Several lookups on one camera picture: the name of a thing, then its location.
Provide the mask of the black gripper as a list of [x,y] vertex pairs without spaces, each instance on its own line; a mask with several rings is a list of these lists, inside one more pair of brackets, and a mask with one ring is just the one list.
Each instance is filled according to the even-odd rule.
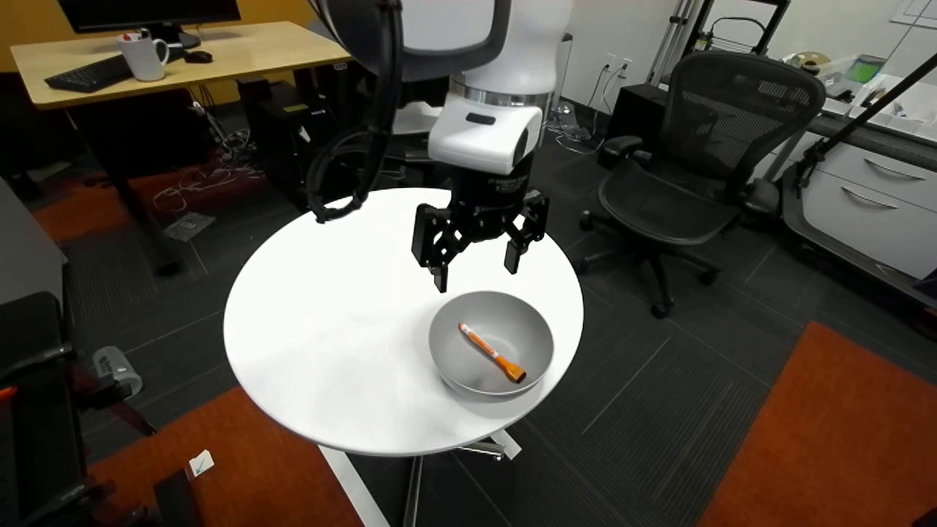
[[447,263],[472,244],[507,237],[504,270],[514,275],[520,256],[544,237],[550,198],[531,184],[531,165],[513,175],[446,171],[429,184],[450,198],[415,209],[413,257],[429,266],[438,292],[447,292]]

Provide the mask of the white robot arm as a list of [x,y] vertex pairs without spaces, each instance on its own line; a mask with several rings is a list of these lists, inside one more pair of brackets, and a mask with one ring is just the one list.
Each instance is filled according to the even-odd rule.
[[403,0],[403,71],[446,80],[446,99],[402,103],[396,134],[424,134],[428,159],[450,168],[450,203],[419,204],[413,257],[447,291],[450,261],[481,239],[507,239],[519,270],[544,237],[550,198],[531,188],[548,103],[558,81],[558,45],[574,0]]

